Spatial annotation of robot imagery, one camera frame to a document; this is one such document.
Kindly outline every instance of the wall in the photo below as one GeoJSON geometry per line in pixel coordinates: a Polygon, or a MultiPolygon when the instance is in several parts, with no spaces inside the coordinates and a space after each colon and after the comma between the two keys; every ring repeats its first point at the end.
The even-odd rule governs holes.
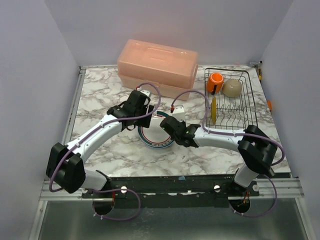
{"type": "Polygon", "coordinates": [[[127,40],[199,52],[200,64],[260,60],[292,0],[45,0],[82,66],[115,64],[127,40]]]}
{"type": "Polygon", "coordinates": [[[320,1],[295,0],[263,54],[262,87],[320,239],[320,1]]]}
{"type": "Polygon", "coordinates": [[[0,238],[28,239],[79,68],[42,0],[0,2],[0,238]]]}

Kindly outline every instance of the orange mug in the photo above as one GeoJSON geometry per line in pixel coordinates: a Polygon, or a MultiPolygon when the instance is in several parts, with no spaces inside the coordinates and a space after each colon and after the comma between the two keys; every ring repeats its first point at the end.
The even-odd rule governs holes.
{"type": "Polygon", "coordinates": [[[209,93],[218,93],[224,84],[224,76],[218,72],[211,73],[208,82],[206,83],[206,89],[209,93]]]}

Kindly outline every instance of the dish rack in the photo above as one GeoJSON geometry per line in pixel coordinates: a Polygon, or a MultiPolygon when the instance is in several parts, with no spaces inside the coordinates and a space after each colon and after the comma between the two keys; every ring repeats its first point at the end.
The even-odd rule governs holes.
{"type": "Polygon", "coordinates": [[[206,119],[206,126],[215,129],[238,130],[245,129],[248,125],[258,126],[256,104],[252,90],[249,73],[245,70],[226,70],[209,67],[204,70],[204,92],[209,99],[211,113],[211,103],[213,96],[207,91],[206,85],[210,74],[220,73],[224,77],[224,82],[228,79],[239,80],[242,84],[242,92],[239,97],[232,98],[225,96],[220,90],[215,94],[216,100],[216,120],[212,121],[211,114],[206,119]]]}

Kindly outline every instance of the reflective surface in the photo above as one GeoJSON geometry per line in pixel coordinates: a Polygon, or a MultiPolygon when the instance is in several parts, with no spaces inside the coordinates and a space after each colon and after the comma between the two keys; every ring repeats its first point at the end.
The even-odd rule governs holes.
{"type": "MultiPolygon", "coordinates": [[[[267,210],[273,200],[252,200],[248,213],[267,210]]],[[[113,217],[126,217],[134,209],[115,209],[113,217]]],[[[93,217],[90,202],[49,202],[41,240],[305,240],[294,199],[280,199],[264,217],[247,218],[229,208],[145,208],[128,222],[93,217]]]]}

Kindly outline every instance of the storage box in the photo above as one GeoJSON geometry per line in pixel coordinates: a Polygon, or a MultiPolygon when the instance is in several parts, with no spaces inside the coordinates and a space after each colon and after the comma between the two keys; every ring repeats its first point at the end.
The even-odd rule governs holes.
{"type": "MultiPolygon", "coordinates": [[[[156,85],[162,96],[175,98],[193,89],[198,53],[149,42],[128,40],[118,58],[118,75],[124,87],[135,89],[141,83],[156,85]]],[[[144,86],[153,94],[152,87],[144,86]]],[[[179,97],[187,100],[189,93],[179,97]]]]}

